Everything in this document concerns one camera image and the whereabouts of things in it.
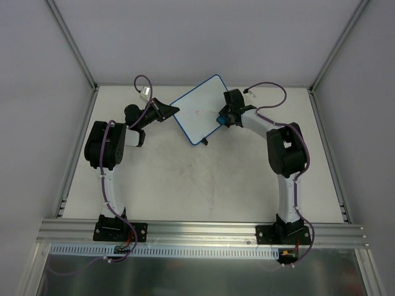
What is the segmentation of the blue whiteboard eraser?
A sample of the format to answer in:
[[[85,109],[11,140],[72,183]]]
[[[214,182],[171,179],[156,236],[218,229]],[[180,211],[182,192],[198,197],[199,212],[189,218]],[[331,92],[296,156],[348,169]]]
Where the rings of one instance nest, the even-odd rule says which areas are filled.
[[[217,122],[218,122],[220,125],[226,125],[227,120],[226,120],[225,117],[219,116],[219,117],[217,118]]]

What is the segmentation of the blue framed whiteboard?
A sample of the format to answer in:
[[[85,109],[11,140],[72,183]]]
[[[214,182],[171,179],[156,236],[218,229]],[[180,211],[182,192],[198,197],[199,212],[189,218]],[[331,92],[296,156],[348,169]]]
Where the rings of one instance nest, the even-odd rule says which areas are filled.
[[[227,86],[221,76],[215,74],[170,104],[180,109],[174,118],[192,145],[200,144],[222,126],[217,117],[225,106],[225,91]]]

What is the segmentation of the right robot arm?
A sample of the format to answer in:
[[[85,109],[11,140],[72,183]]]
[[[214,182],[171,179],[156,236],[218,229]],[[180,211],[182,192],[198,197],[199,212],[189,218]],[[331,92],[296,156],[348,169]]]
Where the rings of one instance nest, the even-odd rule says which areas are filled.
[[[253,105],[246,105],[240,90],[223,93],[225,106],[219,111],[217,121],[251,130],[267,143],[268,162],[278,177],[279,208],[272,234],[284,243],[297,239],[304,227],[299,208],[299,179],[310,165],[306,143],[296,123],[280,123],[260,113]]]

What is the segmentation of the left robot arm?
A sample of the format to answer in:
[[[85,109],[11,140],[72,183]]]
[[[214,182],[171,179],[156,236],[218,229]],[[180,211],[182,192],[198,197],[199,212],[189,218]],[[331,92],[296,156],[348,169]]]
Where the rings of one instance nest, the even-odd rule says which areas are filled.
[[[125,123],[95,121],[84,148],[84,157],[94,168],[102,191],[100,219],[126,218],[126,207],[115,183],[115,168],[121,163],[125,147],[142,147],[144,128],[154,121],[163,122],[180,109],[153,98],[145,109],[135,104],[125,107]]]

